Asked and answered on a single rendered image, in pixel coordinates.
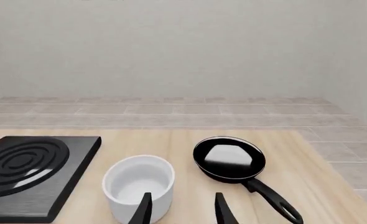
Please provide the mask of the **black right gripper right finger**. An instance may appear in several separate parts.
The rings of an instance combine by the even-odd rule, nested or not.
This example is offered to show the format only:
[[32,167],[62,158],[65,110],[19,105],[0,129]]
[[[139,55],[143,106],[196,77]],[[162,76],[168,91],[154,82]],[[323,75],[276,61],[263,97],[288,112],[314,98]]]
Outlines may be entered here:
[[216,224],[239,224],[221,192],[215,194],[215,216]]

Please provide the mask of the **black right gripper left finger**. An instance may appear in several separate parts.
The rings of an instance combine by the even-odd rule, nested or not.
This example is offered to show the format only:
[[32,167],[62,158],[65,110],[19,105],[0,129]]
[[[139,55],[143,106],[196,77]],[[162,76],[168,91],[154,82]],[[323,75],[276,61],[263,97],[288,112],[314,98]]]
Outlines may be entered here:
[[146,192],[128,224],[150,224],[152,215],[152,194]]

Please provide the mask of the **white bowl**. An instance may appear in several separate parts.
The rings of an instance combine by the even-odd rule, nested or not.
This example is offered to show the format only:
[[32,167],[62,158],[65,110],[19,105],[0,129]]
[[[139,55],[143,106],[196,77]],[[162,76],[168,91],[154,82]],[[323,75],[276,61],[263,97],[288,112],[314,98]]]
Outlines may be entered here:
[[165,159],[152,155],[132,156],[108,169],[102,190],[111,213],[120,224],[128,224],[144,194],[151,193],[150,223],[167,214],[172,205],[175,171]]

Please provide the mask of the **black frying pan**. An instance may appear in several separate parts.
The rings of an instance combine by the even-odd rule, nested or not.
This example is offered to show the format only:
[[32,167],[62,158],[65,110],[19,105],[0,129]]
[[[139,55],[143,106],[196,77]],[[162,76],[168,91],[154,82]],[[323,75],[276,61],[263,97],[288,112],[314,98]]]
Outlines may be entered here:
[[272,208],[293,224],[304,224],[301,214],[272,188],[256,179],[266,166],[266,157],[253,143],[231,136],[206,138],[194,147],[193,159],[210,178],[242,184],[260,194]]

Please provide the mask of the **flat black stove plate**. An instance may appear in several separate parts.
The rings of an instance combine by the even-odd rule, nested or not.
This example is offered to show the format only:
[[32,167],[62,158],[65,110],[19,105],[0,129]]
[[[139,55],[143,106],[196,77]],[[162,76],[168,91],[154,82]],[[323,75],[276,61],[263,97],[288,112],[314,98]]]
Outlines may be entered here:
[[0,223],[52,223],[101,147],[100,136],[0,139]]

